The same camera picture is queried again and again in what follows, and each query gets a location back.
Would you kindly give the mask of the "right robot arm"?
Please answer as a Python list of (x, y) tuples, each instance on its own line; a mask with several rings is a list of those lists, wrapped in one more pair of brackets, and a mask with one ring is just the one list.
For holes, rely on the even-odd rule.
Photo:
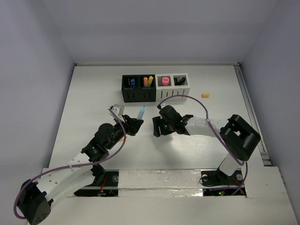
[(217, 138), (228, 151), (216, 171), (216, 179), (222, 184), (233, 178), (237, 168), (250, 159), (261, 141), (259, 133), (237, 114), (226, 120), (205, 119), (190, 114), (181, 116), (172, 106), (165, 105), (152, 122), (155, 137), (177, 133)]

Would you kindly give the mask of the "grey pencil-shaped pen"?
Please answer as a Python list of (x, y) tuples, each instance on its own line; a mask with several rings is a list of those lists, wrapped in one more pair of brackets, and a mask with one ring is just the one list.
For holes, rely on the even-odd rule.
[(144, 77), (144, 78), (143, 78), (143, 86), (144, 86), (144, 87), (147, 87), (147, 86), (148, 86), (148, 78), (147, 78), (147, 77)]

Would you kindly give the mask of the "yellow pencil-shaped pen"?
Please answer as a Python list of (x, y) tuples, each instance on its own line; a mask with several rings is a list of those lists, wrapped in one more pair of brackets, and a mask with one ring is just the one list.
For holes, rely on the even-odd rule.
[(152, 84), (152, 82), (153, 82), (153, 76), (150, 76), (149, 78), (148, 78), (148, 86), (151, 86), (151, 84)]

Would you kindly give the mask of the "pink glue stick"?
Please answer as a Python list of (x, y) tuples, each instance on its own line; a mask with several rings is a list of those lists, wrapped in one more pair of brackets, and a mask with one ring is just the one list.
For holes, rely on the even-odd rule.
[(170, 78), (167, 76), (162, 77), (161, 79), (162, 86), (169, 86), (170, 85)]

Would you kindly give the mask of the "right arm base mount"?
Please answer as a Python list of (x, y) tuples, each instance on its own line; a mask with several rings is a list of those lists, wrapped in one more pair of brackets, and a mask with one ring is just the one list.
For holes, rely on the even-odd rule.
[(199, 183), (203, 187), (203, 196), (246, 196), (241, 170), (236, 170), (231, 176), (219, 170), (204, 170)]

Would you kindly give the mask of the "blue pencil-shaped pen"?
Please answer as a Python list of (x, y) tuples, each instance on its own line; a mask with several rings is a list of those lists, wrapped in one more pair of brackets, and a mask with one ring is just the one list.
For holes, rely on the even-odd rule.
[(139, 113), (138, 113), (138, 116), (137, 116), (137, 119), (138, 119), (138, 120), (141, 120), (141, 119), (143, 118), (144, 113), (145, 113), (145, 106), (143, 106), (143, 107), (140, 109), (140, 111), (139, 111)]

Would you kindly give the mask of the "orange yellow eraser cap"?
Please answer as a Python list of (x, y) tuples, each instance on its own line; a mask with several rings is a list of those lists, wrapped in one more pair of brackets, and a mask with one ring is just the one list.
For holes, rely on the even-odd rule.
[(209, 98), (209, 97), (210, 97), (210, 94), (205, 93), (205, 94), (202, 94), (201, 96), (202, 96), (202, 98)]

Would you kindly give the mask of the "blue black highlighter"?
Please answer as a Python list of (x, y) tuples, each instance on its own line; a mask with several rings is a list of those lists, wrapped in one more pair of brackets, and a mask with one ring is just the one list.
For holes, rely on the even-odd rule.
[(185, 82), (186, 82), (186, 78), (185, 77), (180, 78), (180, 79), (178, 77), (174, 78), (174, 84), (175, 84), (175, 86), (185, 85)]

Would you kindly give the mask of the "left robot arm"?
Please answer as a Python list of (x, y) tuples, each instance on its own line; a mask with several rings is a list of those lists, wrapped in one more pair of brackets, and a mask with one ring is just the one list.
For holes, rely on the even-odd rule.
[(109, 160), (111, 150), (120, 140), (134, 136), (141, 128), (142, 119), (111, 113), (115, 124), (100, 125), (94, 137), (64, 165), (42, 172), (25, 181), (14, 202), (15, 216), (30, 225), (38, 225), (51, 213), (54, 206), (84, 186), (103, 183), (105, 169), (101, 163)]

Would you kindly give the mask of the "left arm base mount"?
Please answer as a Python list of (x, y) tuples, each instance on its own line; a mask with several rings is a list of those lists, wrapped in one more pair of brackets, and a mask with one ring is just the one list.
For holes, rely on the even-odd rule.
[(77, 197), (117, 197), (119, 195), (119, 170), (106, 171), (103, 179), (87, 185), (76, 192)]

